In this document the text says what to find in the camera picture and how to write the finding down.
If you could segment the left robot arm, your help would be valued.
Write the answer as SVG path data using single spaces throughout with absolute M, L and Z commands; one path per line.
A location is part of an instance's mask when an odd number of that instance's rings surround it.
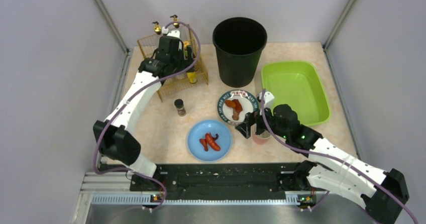
M 142 154 L 141 144 L 132 133 L 165 78 L 175 76 L 193 63 L 193 60 L 184 57 L 183 50 L 178 30 L 159 38 L 153 56 L 141 62 L 131 87 L 116 109 L 104 121 L 96 121 L 93 125 L 100 154 L 134 172 L 153 177 L 157 166 Z

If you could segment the small yellow label bottle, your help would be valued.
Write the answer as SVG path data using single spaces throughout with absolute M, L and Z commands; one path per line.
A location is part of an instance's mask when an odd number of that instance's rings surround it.
M 190 84 L 196 84 L 197 83 L 197 77 L 196 77 L 195 71 L 187 71 L 186 75 L 187 75 L 187 78 L 188 78 L 188 82 Z

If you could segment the glass oil bottle gold spout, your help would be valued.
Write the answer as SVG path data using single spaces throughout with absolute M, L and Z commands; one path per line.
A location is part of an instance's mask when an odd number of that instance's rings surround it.
M 162 34 L 162 27 L 159 25 L 159 23 L 157 21 L 154 21 L 152 24 L 154 24 L 155 34 L 161 35 Z

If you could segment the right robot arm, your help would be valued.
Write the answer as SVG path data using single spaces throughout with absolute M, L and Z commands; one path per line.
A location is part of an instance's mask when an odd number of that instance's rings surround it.
M 252 125 L 257 134 L 268 132 L 307 158 L 296 170 L 305 185 L 352 201 L 378 223 L 395 223 L 403 210 L 418 223 L 406 206 L 408 188 L 400 171 L 384 171 L 339 149 L 317 131 L 302 125 L 289 105 L 247 113 L 236 130 L 248 139 Z

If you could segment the pink cup white inside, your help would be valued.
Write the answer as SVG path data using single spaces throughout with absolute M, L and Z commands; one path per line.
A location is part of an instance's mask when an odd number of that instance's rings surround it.
M 267 131 L 264 131 L 260 135 L 253 134 L 252 139 L 256 144 L 263 145 L 263 144 L 266 144 L 271 139 L 271 134 Z

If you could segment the blue plastic plate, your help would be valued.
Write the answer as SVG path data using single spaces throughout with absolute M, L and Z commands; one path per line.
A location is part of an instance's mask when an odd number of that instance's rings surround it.
M 205 150 L 204 145 L 199 141 L 205 139 L 206 134 L 211 134 L 220 150 L 214 150 L 206 143 L 208 150 Z M 232 135 L 230 130 L 217 120 L 204 120 L 195 124 L 188 132 L 186 143 L 191 155 L 196 159 L 204 162 L 215 162 L 222 159 L 231 149 Z

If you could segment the small brown spice bottle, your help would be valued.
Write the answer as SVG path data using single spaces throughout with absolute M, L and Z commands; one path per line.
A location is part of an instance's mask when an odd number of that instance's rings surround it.
M 174 106 L 176 107 L 179 116 L 183 117 L 186 115 L 186 110 L 182 99 L 176 99 L 174 101 Z

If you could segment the white plate green rim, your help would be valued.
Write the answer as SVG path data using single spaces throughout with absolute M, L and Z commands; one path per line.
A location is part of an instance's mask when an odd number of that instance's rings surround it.
M 239 115 L 239 120 L 235 121 L 232 119 L 233 110 L 225 105 L 227 99 L 238 99 L 241 103 L 243 110 Z M 217 111 L 220 118 L 227 124 L 236 126 L 244 120 L 246 113 L 252 113 L 259 109 L 259 103 L 256 97 L 248 91 L 242 89 L 233 89 L 225 92 L 217 103 Z

